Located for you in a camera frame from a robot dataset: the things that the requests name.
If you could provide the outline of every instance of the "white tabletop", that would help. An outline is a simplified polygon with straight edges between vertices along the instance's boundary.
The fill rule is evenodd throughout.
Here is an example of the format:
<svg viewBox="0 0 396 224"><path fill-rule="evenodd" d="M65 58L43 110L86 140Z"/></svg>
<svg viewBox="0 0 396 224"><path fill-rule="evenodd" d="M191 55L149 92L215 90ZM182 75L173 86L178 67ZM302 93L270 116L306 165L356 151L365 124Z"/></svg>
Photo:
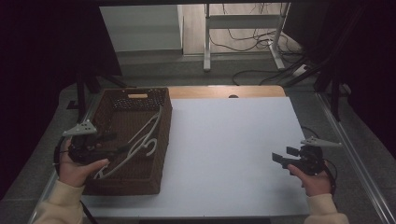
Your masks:
<svg viewBox="0 0 396 224"><path fill-rule="evenodd" d="M297 177L272 161L304 139L288 97L172 100L158 195L83 196L95 217L272 217L308 213Z"/></svg>

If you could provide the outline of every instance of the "wall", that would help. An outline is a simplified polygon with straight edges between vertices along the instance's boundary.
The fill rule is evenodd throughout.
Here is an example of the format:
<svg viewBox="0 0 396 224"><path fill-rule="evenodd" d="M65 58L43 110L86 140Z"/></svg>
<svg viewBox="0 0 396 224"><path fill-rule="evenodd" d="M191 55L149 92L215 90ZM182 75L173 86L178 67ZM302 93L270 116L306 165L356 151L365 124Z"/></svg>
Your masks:
<svg viewBox="0 0 396 224"><path fill-rule="evenodd" d="M100 9L115 51L181 49L178 6Z"/></svg>

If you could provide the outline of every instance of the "wire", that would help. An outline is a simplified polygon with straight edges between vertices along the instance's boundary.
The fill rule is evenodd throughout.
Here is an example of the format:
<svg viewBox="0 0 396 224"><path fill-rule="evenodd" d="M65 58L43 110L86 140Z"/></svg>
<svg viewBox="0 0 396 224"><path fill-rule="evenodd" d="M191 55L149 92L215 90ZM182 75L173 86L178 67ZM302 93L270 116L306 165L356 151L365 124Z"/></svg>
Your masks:
<svg viewBox="0 0 396 224"><path fill-rule="evenodd" d="M232 49L232 50L241 51L241 52L243 52L243 51L248 51L248 50L250 50L250 49L254 49L259 43L264 42L264 41L269 41L269 40L270 40L270 39L260 40L260 41L259 41L258 43L256 43L253 47L248 48L248 49L233 49L233 48L231 48L231 47L229 47L229 46L221 45L221 44L217 44L217 43L213 42L212 36L211 36L211 35L209 35L209 39L210 39L210 42L212 42L212 44L215 45L215 46L224 47L224 48L226 48L226 49Z"/></svg>
<svg viewBox="0 0 396 224"><path fill-rule="evenodd" d="M332 175L332 172L330 172L329 167L324 162L321 165L322 165L322 169L324 170L324 172L326 173L327 177L329 178L330 187L331 187L331 194L332 194L332 196L334 196L335 190L337 189L337 184L336 184L336 181L335 181L335 177Z"/></svg>
<svg viewBox="0 0 396 224"><path fill-rule="evenodd" d="M335 175L334 175L334 180L336 180L337 179L337 177L338 177L338 170L337 170L337 167L334 165L334 163L332 163L331 161L329 161L329 160L326 160L326 159L324 159L326 162L328 162L329 164L331 164L332 165L332 168L334 168L334 171L335 171Z"/></svg>
<svg viewBox="0 0 396 224"><path fill-rule="evenodd" d="M236 38L236 37L233 37L233 35L231 35L230 30L228 30L228 31L229 31L230 36L231 36L231 38L232 38L233 40L248 40L248 39L260 40L260 38L261 38L262 36L271 35L272 33L275 32L275 31L272 31L272 32L270 32L270 33L266 33L266 34L262 34L262 35L254 35L254 36L251 36L251 37Z"/></svg>
<svg viewBox="0 0 396 224"><path fill-rule="evenodd" d="M305 127L305 126L301 126L301 128L308 130L309 132L314 134L316 138L320 138L319 135L314 130L312 130L312 129L308 128L308 127Z"/></svg>
<svg viewBox="0 0 396 224"><path fill-rule="evenodd" d="M297 62L298 62L298 61L292 62L292 61L290 61L289 59L286 59L286 58L285 58L285 55L293 55L293 54L282 53L282 51L280 51L280 52L279 52L279 55L280 55L280 57L282 58L282 60L285 61L285 62L287 62L287 63L297 63Z"/></svg>
<svg viewBox="0 0 396 224"><path fill-rule="evenodd" d="M285 74L286 72L288 72L289 70L295 68L296 66L301 65L301 64L304 62L304 59L305 59L305 57L302 57L301 59L299 59L299 61L297 61L296 63L292 64L292 65L289 66L287 69L285 69L285 70L283 70L282 72L280 72L279 74L276 74L276 75L274 75L274 76L272 76L272 77L267 77L267 78L263 79L263 80L260 82L259 86L262 85L264 82L269 81L269 80L272 80L272 79L275 78L275 77L279 77L279 76L281 76L282 74Z"/></svg>
<svg viewBox="0 0 396 224"><path fill-rule="evenodd" d="M82 205L82 210L84 211L85 215L87 216L88 220L92 223L92 224L97 224L98 222L96 221L96 219L93 217L93 215L91 214L90 210L88 210L87 206L85 206L85 204L82 201L79 201Z"/></svg>
<svg viewBox="0 0 396 224"><path fill-rule="evenodd" d="M295 67L293 67L292 69L290 69L290 71L289 71L289 73L288 74L286 74L285 76L283 76L281 79L279 79L277 82L276 82L276 85L278 85L279 84L279 82L281 82L283 79L285 79L285 78L287 78L287 77L290 77L290 76L292 76L293 75L293 73L296 71L298 69L298 67L297 66L295 66Z"/></svg>
<svg viewBox="0 0 396 224"><path fill-rule="evenodd" d="M301 53L301 52L297 52L297 51L291 50L291 49L289 48L289 38L288 38L287 36L285 36L285 35L280 35L280 36L286 38L285 47L286 47L286 49L287 49L290 53L292 53L292 54L297 54L297 55L304 54L304 53Z"/></svg>
<svg viewBox="0 0 396 224"><path fill-rule="evenodd" d="M235 81L235 78L238 76L238 75L240 75L240 74L243 74L243 73L253 73L253 72L256 72L256 73L278 73L278 71L264 71L264 70L246 70L246 71L241 71L241 72L238 72L238 73L235 73L234 75L233 75L233 84L235 85L235 86L240 86L236 81Z"/></svg>
<svg viewBox="0 0 396 224"><path fill-rule="evenodd" d="M59 141L58 141L58 144L56 145L56 147L55 147L55 149L54 149L54 151L53 151L53 158L52 158L52 160L53 160L53 164L54 164L54 166L55 166L55 171L56 171L56 174L57 175L59 175L59 163L60 163L60 152L61 152L61 147L62 147L62 142L64 141L64 137L62 136L60 139L59 139Z"/></svg>

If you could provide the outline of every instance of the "woven basket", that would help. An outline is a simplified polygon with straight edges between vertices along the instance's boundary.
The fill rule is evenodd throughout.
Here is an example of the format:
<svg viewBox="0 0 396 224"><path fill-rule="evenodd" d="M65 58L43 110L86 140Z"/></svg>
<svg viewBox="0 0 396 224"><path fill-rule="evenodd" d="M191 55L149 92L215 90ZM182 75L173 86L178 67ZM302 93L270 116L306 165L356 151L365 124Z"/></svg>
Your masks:
<svg viewBox="0 0 396 224"><path fill-rule="evenodd" d="M97 107L92 123L99 135L115 133L116 139L105 141L97 150L114 151L114 157L105 171L112 170L127 157L128 150L120 152L130 139L163 107L159 123L151 138L157 139L157 148L139 150L114 174L104 179L94 179L94 174L86 181L86 195L143 195L158 194L163 177L163 162L169 142L169 130L172 117L172 105L166 88L155 89L115 89L105 90ZM136 137L148 133L149 125Z"/></svg>

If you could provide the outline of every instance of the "metal frame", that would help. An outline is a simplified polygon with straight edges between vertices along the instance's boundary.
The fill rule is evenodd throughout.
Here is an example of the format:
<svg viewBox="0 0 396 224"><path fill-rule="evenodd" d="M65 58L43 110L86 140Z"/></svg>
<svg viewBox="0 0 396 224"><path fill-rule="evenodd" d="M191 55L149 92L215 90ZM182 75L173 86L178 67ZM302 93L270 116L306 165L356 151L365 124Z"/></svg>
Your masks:
<svg viewBox="0 0 396 224"><path fill-rule="evenodd" d="M285 65L277 51L277 44L280 33L285 23L286 14L290 3L280 15L215 15L210 16L209 6L205 5L205 51L204 51L204 71L210 71L210 33L211 29L256 29L268 28L276 29L274 41L268 41L269 49L274 57L278 70L285 69Z"/></svg>
<svg viewBox="0 0 396 224"><path fill-rule="evenodd" d="M341 122L337 121L337 119L332 115L332 111L330 110L330 104L326 98L325 93L317 93L316 94L319 104L323 109L328 121L332 125L332 129L337 135L338 139L344 146L346 155L354 168L356 175L358 176L361 184L367 192L369 199L371 200L378 216L381 218L382 223L394 224L396 223L395 216L389 210L389 206L384 196L381 193L378 185L375 183L373 178L370 176L367 171L359 153L356 151L349 137L347 136L347 132L344 130Z"/></svg>

